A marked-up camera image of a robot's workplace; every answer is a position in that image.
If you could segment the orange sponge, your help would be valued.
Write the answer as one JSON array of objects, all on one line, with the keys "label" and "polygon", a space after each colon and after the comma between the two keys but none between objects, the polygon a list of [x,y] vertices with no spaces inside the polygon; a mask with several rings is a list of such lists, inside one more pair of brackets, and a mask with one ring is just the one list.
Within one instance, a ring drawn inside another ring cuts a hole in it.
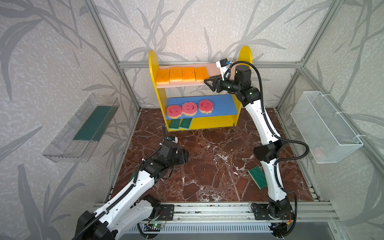
[{"label": "orange sponge", "polygon": [[172,67],[170,68],[170,83],[178,83],[183,81],[183,68],[181,67]]},{"label": "orange sponge", "polygon": [[210,78],[206,67],[198,67],[198,68],[194,68],[194,70],[195,70],[196,82],[203,83],[204,80]]},{"label": "orange sponge", "polygon": [[196,81],[195,68],[193,67],[182,68],[182,81],[184,83],[195,82]]},{"label": "orange sponge", "polygon": [[156,84],[159,85],[168,85],[170,83],[170,70],[169,69],[159,69],[156,76]]}]

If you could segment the pink smiley sponge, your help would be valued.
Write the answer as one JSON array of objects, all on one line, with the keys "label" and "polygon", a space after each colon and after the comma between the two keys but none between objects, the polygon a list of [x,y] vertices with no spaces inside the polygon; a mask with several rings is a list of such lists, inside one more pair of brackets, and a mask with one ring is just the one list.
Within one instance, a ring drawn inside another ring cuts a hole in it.
[{"label": "pink smiley sponge", "polygon": [[189,117],[194,116],[198,111],[198,106],[194,102],[186,102],[182,105],[183,114]]},{"label": "pink smiley sponge", "polygon": [[199,102],[199,111],[203,114],[210,114],[214,109],[214,104],[210,100],[201,100]]},{"label": "pink smiley sponge", "polygon": [[183,109],[179,105],[170,105],[166,109],[166,113],[171,119],[178,119],[183,115]]}]

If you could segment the green sponge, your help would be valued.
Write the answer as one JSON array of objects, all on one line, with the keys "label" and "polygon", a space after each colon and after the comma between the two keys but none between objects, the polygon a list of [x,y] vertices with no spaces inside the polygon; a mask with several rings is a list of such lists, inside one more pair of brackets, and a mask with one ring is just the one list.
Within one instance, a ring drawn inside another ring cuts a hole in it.
[{"label": "green sponge", "polygon": [[134,178],[135,178],[135,176],[136,176],[136,172],[134,172],[134,173],[131,175],[131,178],[130,178],[130,180],[134,179]]},{"label": "green sponge", "polygon": [[182,119],[179,129],[181,130],[189,130],[192,124],[193,118],[188,118],[188,119]]},{"label": "green sponge", "polygon": [[172,131],[178,131],[180,128],[181,119],[172,119],[169,125],[169,129]]},{"label": "green sponge", "polygon": [[248,170],[248,173],[260,190],[268,186],[266,176],[260,167],[254,167]]}]

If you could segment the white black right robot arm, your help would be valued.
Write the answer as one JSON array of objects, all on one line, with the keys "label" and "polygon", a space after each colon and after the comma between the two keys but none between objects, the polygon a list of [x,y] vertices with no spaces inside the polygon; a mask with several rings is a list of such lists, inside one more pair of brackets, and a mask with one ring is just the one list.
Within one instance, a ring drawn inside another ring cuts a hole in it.
[{"label": "white black right robot arm", "polygon": [[290,203],[288,196],[290,191],[283,186],[279,164],[285,159],[279,158],[279,153],[288,143],[304,146],[305,152],[292,158],[295,161],[308,155],[309,146],[301,141],[285,139],[278,133],[265,109],[262,78],[253,64],[246,61],[230,62],[224,59],[218,61],[216,65],[221,74],[206,79],[204,83],[213,92],[226,91],[235,95],[251,116],[261,138],[261,146],[255,147],[253,152],[264,169],[268,203],[251,204],[255,218],[295,220],[298,204]]}]

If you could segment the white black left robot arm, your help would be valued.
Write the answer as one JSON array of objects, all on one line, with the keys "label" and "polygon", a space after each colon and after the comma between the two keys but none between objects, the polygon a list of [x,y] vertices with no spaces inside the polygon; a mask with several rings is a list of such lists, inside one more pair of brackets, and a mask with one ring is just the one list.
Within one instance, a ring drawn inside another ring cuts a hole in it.
[{"label": "white black left robot arm", "polygon": [[75,240],[119,240],[133,226],[160,215],[161,202],[145,193],[168,171],[188,162],[189,152],[176,140],[165,139],[150,156],[142,159],[135,176],[112,199],[78,219]]}]

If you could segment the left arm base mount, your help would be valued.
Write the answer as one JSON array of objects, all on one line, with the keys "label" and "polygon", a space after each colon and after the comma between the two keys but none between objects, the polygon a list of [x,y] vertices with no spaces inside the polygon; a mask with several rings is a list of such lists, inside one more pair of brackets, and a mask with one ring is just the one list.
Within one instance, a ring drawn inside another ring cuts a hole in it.
[{"label": "left arm base mount", "polygon": [[155,206],[147,220],[172,221],[175,213],[175,205],[160,204]]}]

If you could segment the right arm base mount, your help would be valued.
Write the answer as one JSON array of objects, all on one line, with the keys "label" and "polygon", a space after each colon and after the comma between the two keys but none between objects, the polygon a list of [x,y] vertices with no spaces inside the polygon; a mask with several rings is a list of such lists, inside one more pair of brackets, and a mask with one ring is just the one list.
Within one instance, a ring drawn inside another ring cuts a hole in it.
[{"label": "right arm base mount", "polygon": [[251,204],[255,220],[293,220],[295,214],[288,197],[281,201],[269,198],[267,204]]}]

